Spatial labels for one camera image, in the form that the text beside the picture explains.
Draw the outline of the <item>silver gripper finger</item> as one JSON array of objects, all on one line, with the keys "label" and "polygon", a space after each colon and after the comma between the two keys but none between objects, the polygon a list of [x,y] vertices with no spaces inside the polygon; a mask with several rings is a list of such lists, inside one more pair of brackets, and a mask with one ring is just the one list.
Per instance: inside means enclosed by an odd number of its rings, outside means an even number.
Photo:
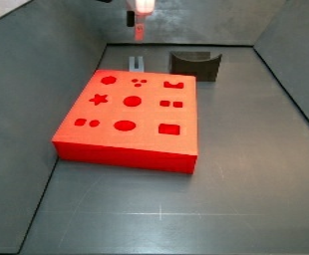
[{"label": "silver gripper finger", "polygon": [[137,15],[136,18],[136,40],[142,41],[145,39],[145,30],[146,30],[146,18],[142,15]]},{"label": "silver gripper finger", "polygon": [[128,11],[128,27],[136,27],[137,14],[136,11]]}]

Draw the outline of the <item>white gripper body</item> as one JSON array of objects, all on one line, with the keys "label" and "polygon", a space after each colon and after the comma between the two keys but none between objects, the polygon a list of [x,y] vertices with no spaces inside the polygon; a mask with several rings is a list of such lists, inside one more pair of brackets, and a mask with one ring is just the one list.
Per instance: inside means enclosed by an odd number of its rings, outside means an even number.
[{"label": "white gripper body", "polygon": [[156,0],[126,0],[138,15],[150,15],[156,10]]}]

